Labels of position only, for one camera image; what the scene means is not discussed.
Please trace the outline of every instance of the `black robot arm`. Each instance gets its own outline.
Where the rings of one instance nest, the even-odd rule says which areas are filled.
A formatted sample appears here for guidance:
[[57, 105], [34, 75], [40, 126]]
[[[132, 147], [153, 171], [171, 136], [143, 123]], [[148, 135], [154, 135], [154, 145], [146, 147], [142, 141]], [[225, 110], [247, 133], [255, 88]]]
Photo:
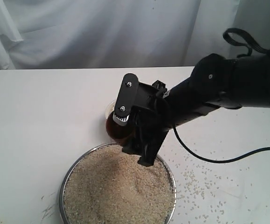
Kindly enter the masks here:
[[[254, 40], [247, 42], [256, 47]], [[124, 152], [139, 154], [139, 164], [150, 166], [171, 128], [175, 132], [176, 126], [221, 107], [270, 107], [270, 50], [250, 56], [250, 43], [248, 54], [237, 59], [203, 58], [189, 78], [168, 91], [160, 81], [147, 85], [126, 74], [107, 120], [108, 134]]]

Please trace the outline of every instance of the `cable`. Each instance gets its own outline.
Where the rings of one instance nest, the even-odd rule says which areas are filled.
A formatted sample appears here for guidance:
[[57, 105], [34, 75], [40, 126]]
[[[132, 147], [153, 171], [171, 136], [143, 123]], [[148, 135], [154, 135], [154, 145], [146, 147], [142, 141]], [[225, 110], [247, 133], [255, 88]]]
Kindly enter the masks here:
[[254, 151], [251, 151], [251, 152], [248, 152], [246, 154], [243, 154], [241, 156], [238, 156], [236, 158], [233, 158], [233, 159], [229, 159], [229, 160], [211, 160], [211, 159], [207, 159], [207, 158], [204, 158], [202, 156], [199, 156], [197, 155], [196, 153], [194, 153], [191, 149], [189, 149], [189, 147], [187, 147], [184, 142], [181, 140], [180, 136], [178, 135], [178, 132], [176, 130], [176, 127], [175, 127], [175, 123], [172, 121], [172, 116], [171, 116], [171, 109], [170, 109], [170, 106], [169, 104], [167, 103], [167, 101], [161, 97], [157, 97], [157, 99], [160, 99], [162, 100], [166, 107], [167, 107], [167, 111], [168, 111], [168, 114], [169, 114], [169, 120], [171, 122], [171, 125], [172, 125], [172, 128], [173, 128], [173, 131], [174, 131], [174, 134], [177, 138], [177, 140], [179, 141], [179, 143], [191, 154], [193, 155], [194, 157], [200, 159], [200, 160], [203, 160], [203, 161], [206, 161], [206, 162], [211, 162], [211, 163], [230, 163], [230, 162], [235, 162], [235, 161], [238, 161], [238, 160], [241, 160], [243, 158], [246, 158], [250, 155], [254, 155], [256, 153], [259, 153], [259, 152], [264, 152], [264, 151], [270, 151], [270, 147], [265, 147], [265, 148], [259, 148], [259, 149], [256, 149]]

